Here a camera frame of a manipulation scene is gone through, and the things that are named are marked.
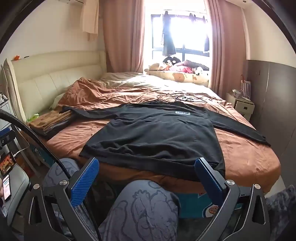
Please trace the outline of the folded grey garment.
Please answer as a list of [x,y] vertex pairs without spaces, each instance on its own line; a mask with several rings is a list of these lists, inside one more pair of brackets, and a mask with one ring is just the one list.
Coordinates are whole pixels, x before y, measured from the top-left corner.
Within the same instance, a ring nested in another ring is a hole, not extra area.
[[69,126],[73,121],[73,117],[69,117],[66,120],[63,120],[59,123],[54,124],[52,127],[49,128],[47,131],[36,131],[36,133],[44,138],[45,140],[51,139],[53,136],[55,136],[58,132]]

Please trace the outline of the cream padded headboard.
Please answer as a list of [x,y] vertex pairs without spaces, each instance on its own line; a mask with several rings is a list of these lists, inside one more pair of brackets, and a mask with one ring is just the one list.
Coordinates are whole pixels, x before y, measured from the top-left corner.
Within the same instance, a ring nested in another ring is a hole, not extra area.
[[107,72],[104,51],[60,51],[6,59],[2,82],[15,116],[26,122],[49,109],[54,99],[81,77],[98,80]]

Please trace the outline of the folded tan garment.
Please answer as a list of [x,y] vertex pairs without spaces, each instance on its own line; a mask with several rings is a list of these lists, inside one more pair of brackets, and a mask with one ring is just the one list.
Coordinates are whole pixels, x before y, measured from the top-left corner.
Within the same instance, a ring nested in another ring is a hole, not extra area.
[[29,127],[38,134],[45,135],[51,132],[54,128],[69,122],[71,118],[72,112],[70,110],[63,113],[52,110],[31,121]]

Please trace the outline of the black long-sleeve sweater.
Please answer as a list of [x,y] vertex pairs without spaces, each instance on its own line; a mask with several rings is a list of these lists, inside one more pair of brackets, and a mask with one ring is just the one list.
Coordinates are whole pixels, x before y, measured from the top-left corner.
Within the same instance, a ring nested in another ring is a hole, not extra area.
[[266,138],[249,126],[178,101],[154,100],[93,110],[64,106],[62,110],[71,111],[76,118],[108,120],[86,142],[80,156],[189,181],[198,181],[194,164],[199,158],[225,174],[216,129],[267,144]]

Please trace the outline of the smartphone with lit screen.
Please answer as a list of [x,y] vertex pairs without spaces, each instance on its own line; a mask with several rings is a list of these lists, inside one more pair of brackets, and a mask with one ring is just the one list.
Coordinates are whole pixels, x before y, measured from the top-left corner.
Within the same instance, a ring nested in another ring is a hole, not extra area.
[[10,175],[7,174],[3,179],[4,200],[8,200],[11,196]]

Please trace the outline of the beige bed sheet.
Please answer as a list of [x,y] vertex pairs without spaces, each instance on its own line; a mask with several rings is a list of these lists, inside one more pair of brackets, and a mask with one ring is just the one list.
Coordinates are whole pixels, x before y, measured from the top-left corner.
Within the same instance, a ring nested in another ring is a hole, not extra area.
[[188,93],[208,92],[210,89],[194,83],[180,83],[136,72],[104,73],[99,79],[108,88],[152,88]]

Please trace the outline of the pink left curtain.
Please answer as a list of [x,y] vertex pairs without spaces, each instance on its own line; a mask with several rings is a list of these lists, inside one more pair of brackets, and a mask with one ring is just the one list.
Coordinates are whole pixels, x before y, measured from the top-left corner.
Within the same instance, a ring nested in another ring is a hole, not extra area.
[[142,73],[144,1],[100,1],[108,72]]

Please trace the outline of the bear print long pillow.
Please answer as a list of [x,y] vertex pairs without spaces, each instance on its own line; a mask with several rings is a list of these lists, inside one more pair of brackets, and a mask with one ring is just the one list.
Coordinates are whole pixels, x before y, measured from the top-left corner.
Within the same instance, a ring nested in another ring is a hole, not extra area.
[[194,83],[197,85],[209,86],[209,75],[204,71],[199,74],[171,71],[164,68],[164,63],[156,63],[144,70],[145,74],[159,77],[161,79],[172,80],[180,83]]

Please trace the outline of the black white plush toy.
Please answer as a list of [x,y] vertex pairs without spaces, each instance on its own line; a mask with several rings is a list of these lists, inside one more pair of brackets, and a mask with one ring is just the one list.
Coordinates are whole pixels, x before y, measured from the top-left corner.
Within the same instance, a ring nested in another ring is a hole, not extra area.
[[170,66],[173,66],[173,65],[180,63],[180,62],[181,62],[181,60],[179,58],[172,57],[172,56],[168,56],[163,60],[163,63],[166,63]]

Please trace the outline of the brown terry bed blanket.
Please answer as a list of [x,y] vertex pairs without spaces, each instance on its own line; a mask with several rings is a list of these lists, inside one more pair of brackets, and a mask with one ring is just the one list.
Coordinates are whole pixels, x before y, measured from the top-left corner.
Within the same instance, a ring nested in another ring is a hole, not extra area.
[[[173,94],[192,94],[196,97],[193,103],[195,106],[207,108],[242,124],[248,124],[241,114],[212,90],[188,93],[152,88],[108,88],[99,80],[85,78],[80,78],[66,87],[65,92],[54,99],[50,108],[59,110],[64,105],[82,109],[111,108],[128,102],[140,103],[157,98],[172,101]],[[105,120],[76,120],[46,141],[46,146],[59,158],[72,158],[79,164],[84,164],[86,159],[79,155],[83,146],[106,124]],[[225,160],[226,178],[242,186],[258,183],[264,192],[268,192],[280,176],[280,161],[272,148],[224,130],[217,129],[216,135]],[[101,178],[104,181],[120,184],[147,179],[177,193],[204,191],[201,184],[193,181],[109,164],[102,165]]]

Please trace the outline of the patterned grey trouser leg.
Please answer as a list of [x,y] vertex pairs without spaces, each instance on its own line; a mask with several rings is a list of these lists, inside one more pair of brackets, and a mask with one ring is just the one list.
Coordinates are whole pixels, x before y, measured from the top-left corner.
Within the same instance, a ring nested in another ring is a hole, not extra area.
[[126,185],[99,226],[102,240],[176,240],[178,197],[150,180]]

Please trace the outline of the pink curtain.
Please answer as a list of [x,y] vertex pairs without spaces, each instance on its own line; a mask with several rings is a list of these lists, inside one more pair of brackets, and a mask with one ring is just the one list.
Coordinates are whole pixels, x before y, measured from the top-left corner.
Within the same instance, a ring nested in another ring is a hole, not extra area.
[[208,1],[212,24],[212,74],[209,87],[221,98],[241,87],[246,42],[242,9],[228,1]]
[[108,72],[142,73],[144,1],[100,1]]

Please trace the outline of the white bedside cabinet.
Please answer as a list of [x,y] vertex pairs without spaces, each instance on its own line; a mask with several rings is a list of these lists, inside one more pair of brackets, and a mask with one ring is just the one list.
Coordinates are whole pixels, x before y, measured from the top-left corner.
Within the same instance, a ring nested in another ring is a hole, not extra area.
[[236,98],[229,93],[226,93],[225,100],[231,103],[235,110],[239,112],[247,121],[250,121],[255,108],[253,102],[244,100],[243,98]]

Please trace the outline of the dark hanging garment at window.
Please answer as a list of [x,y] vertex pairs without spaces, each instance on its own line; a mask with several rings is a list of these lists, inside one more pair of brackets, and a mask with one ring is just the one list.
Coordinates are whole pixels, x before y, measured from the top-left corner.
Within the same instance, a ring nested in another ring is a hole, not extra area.
[[168,11],[163,15],[163,56],[176,54],[176,48],[170,32],[171,17]]

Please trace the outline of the dark wardrobe doors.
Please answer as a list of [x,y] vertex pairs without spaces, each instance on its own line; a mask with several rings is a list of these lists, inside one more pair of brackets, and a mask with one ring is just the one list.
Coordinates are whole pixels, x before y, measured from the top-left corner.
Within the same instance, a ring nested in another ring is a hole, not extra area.
[[251,123],[278,156],[284,182],[295,183],[295,68],[249,60],[247,79],[255,104]]

